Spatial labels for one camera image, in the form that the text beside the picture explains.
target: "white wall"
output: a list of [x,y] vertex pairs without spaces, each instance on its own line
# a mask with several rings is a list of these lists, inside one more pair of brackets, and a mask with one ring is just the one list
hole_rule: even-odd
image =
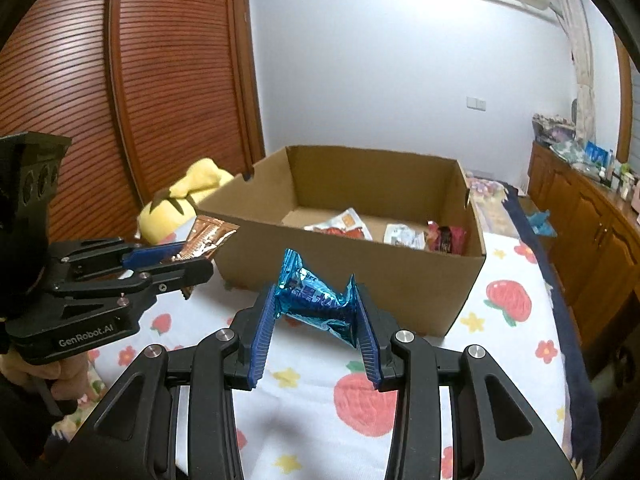
[[[486,0],[251,0],[268,152],[346,144],[458,158],[519,183],[535,112],[570,116],[548,11]],[[466,96],[486,112],[466,108]]]
[[593,50],[596,143],[616,153],[620,132],[620,66],[613,29],[591,0],[582,0]]

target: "cabinet handle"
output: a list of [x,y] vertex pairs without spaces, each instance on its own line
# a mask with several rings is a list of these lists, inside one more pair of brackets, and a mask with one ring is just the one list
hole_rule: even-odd
[[608,231],[609,231],[609,230],[606,228],[606,229],[604,229],[604,231],[602,232],[602,236],[600,237],[600,241],[599,241],[599,243],[598,243],[598,247],[600,247],[600,246],[602,245],[602,242],[604,241],[604,237],[607,235],[607,232],[608,232]]
[[601,229],[602,229],[602,224],[601,224],[601,223],[599,223],[599,224],[598,224],[598,229],[596,230],[596,234],[595,234],[595,236],[593,237],[593,241],[594,241],[594,242],[598,239],[598,235],[600,234],[600,230],[601,230]]

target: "wooden door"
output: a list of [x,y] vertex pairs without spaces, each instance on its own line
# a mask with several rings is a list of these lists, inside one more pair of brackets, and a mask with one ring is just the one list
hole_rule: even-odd
[[617,314],[640,278],[640,246],[615,219],[600,235],[593,270],[573,308],[588,347]]
[[0,52],[0,136],[73,139],[50,206],[52,240],[133,235],[140,202],[114,130],[105,0],[37,0]]
[[258,86],[255,80],[254,42],[251,35],[249,0],[235,0],[234,8],[236,10],[236,40],[242,104],[251,160],[255,164],[264,158],[264,139],[262,138],[262,121],[260,120],[260,105],[258,103]]
[[546,210],[546,179],[549,172],[548,154],[540,153],[538,145],[533,145],[529,165],[529,196],[540,211]]
[[578,199],[577,183],[574,182],[571,171],[556,160],[552,161],[549,174],[545,203],[550,212],[549,221],[561,238],[567,226],[571,229],[569,219]]
[[144,201],[208,156],[251,165],[233,0],[111,0],[113,91]]
[[594,191],[578,186],[573,213],[551,251],[568,305],[573,304],[588,278],[608,215],[607,207]]

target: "blue candy wrapper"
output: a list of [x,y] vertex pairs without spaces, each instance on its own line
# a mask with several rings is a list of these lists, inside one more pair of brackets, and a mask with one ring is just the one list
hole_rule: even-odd
[[353,275],[343,294],[334,292],[302,263],[300,255],[287,249],[275,293],[276,316],[283,314],[325,330],[354,348],[356,297]]

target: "wooden wardrobe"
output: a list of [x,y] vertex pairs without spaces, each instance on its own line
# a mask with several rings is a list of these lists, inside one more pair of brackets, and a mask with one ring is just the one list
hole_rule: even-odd
[[236,174],[264,156],[248,20],[236,22],[246,5],[31,6],[0,51],[0,135],[73,139],[50,208],[53,240],[131,236],[143,204],[194,161],[209,156]]

